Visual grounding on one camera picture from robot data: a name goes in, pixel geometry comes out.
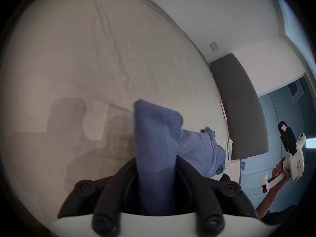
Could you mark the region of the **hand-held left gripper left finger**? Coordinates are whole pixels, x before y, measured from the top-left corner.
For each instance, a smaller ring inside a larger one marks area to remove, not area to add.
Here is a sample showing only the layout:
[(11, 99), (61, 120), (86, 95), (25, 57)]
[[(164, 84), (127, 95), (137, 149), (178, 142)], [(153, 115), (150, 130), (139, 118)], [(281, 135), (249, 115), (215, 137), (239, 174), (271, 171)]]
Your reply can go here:
[(118, 236), (125, 195), (137, 176), (132, 158), (114, 175), (99, 180), (80, 180), (65, 199), (58, 219), (92, 214), (91, 227), (99, 236)]

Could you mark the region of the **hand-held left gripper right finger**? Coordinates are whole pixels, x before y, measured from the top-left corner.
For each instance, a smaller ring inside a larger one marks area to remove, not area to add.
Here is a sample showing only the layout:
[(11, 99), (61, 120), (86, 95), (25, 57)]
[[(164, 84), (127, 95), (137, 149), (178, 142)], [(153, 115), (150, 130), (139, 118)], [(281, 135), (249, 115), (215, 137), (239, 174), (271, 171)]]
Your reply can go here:
[(184, 188), (183, 210), (196, 213), (198, 235), (221, 234), (226, 227), (224, 214), (258, 219), (237, 182), (204, 177), (180, 156), (176, 157), (176, 177)]

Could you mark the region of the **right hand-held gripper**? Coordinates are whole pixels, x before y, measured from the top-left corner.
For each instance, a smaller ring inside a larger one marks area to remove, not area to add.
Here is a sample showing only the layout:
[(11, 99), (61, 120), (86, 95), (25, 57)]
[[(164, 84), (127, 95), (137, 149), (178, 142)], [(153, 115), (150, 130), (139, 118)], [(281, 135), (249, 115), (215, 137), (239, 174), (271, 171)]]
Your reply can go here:
[[(306, 135), (300, 134), (298, 140), (290, 127), (284, 121), (280, 121), (278, 124), (278, 130), (280, 132), (280, 139), (286, 150), (286, 160), (283, 162), (283, 166), (290, 171), (290, 180), (296, 182), (302, 176), (304, 172), (304, 157), (302, 148), (306, 143)], [(282, 180), (284, 174), (280, 174), (277, 177), (269, 178), (267, 172), (261, 176), (260, 182), (263, 193), (269, 192), (280, 180)]]

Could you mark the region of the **person's right hand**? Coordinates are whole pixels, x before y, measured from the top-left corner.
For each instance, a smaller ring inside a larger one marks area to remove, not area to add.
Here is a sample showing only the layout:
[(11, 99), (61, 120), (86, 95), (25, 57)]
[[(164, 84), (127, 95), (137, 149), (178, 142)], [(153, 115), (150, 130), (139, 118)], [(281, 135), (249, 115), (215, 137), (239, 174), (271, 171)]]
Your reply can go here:
[(286, 157), (283, 157), (281, 161), (273, 168), (272, 170), (272, 177), (277, 177), (280, 174), (284, 174), (282, 180), (280, 180), (274, 187), (274, 190), (281, 190), (288, 182), (290, 178), (290, 171), (283, 166), (283, 162), (286, 160)]

